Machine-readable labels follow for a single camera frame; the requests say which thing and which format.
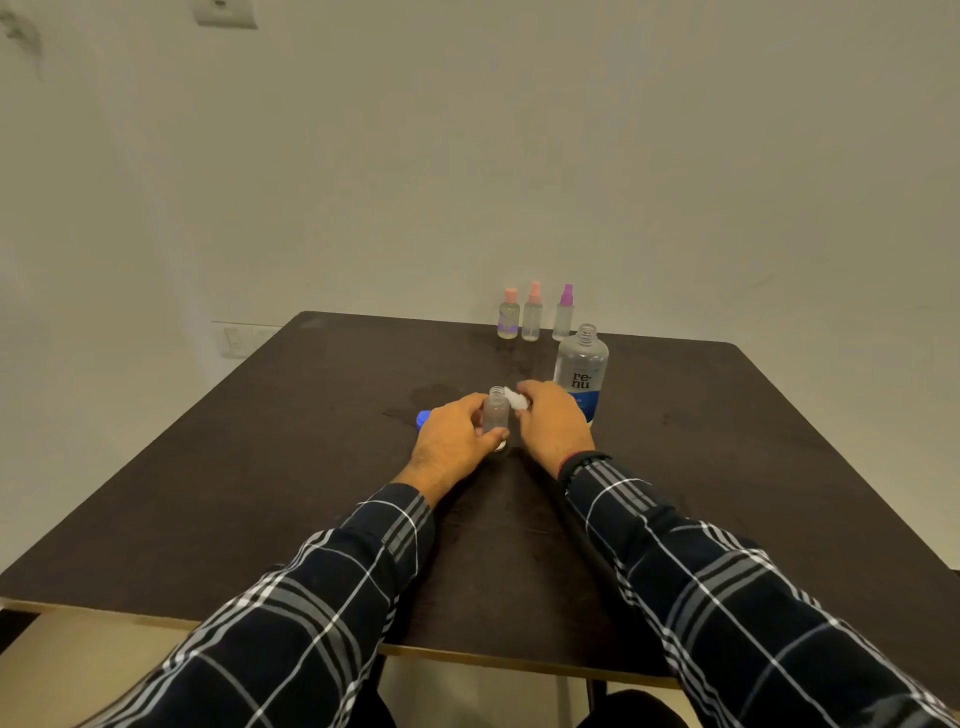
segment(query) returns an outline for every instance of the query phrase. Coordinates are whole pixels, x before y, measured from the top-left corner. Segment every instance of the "forearm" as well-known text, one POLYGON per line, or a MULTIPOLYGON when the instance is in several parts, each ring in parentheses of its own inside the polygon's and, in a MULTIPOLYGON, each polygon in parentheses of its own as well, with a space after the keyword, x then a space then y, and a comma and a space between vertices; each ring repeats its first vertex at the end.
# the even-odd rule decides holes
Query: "forearm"
POLYGON ((704 722, 900 725, 914 716, 917 725, 955 724, 756 545, 683 518, 610 460, 571 463, 561 479, 704 722))
POLYGON ((326 725, 348 713, 433 543, 426 501, 385 486, 194 630, 88 725, 326 725))

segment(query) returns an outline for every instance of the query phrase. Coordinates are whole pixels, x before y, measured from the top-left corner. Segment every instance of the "table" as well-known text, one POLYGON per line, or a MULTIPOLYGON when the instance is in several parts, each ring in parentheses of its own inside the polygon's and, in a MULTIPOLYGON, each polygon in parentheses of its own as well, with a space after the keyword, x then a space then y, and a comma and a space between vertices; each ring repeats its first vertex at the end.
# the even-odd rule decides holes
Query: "table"
MULTIPOLYGON (((544 334, 303 312, 0 575, 0 597, 195 623, 399 472, 418 411, 550 377, 544 334)), ((743 352, 602 338, 597 447, 687 515, 760 542, 960 706, 960 579, 743 352)), ((618 638, 606 575, 578 556, 550 492, 515 428, 442 503, 432 561, 384 651, 670 684, 645 629, 618 638)))

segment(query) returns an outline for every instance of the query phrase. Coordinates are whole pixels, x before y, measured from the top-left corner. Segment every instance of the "bottle thread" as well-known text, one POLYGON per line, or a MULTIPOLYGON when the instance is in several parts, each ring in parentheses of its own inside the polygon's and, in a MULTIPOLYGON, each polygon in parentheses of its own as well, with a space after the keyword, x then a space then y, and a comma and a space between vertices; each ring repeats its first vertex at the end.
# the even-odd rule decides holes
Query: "bottle thread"
POLYGON ((596 337, 597 327, 593 324, 580 324, 580 327, 577 328, 577 340, 585 347, 592 346, 596 337))

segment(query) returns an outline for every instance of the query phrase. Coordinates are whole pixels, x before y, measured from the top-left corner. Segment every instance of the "left hand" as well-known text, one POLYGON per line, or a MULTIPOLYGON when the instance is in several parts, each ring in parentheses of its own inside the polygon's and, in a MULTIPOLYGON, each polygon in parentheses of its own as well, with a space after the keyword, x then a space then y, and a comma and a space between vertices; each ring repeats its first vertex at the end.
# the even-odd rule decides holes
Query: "left hand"
POLYGON ((407 467, 394 478, 419 490, 433 508, 460 480, 493 452, 509 434, 497 427, 480 434, 487 395, 474 393, 431 410, 423 423, 407 467))

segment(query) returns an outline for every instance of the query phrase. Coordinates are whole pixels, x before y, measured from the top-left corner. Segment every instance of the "small plastic bottle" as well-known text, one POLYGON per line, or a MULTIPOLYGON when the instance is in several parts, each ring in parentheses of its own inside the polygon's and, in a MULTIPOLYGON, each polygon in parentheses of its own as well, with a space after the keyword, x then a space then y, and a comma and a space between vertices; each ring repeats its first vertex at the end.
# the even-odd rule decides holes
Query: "small plastic bottle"
POLYGON ((553 317, 553 338, 563 341, 570 335, 573 324, 573 283, 564 284, 564 294, 557 305, 557 315, 553 317))
POLYGON ((516 339, 519 323, 520 304, 516 302, 516 289, 508 288, 503 292, 500 317, 496 321, 496 335, 501 339, 516 339))
POLYGON ((530 286, 530 296, 523 305, 523 328, 520 336, 524 341, 537 341, 540 338, 540 317, 543 315, 543 304, 540 302, 540 284, 534 281, 530 286))
MULTIPOLYGON (((490 432, 497 427, 506 427, 510 424, 510 402, 503 391, 503 387, 491 387, 487 401, 483 403, 483 431, 490 432)), ((494 452, 500 452, 507 445, 504 440, 494 452)))
POLYGON ((577 333, 567 336, 557 351, 553 380, 573 395, 588 425, 593 425, 609 360, 610 350, 597 338, 593 324, 580 324, 577 333))

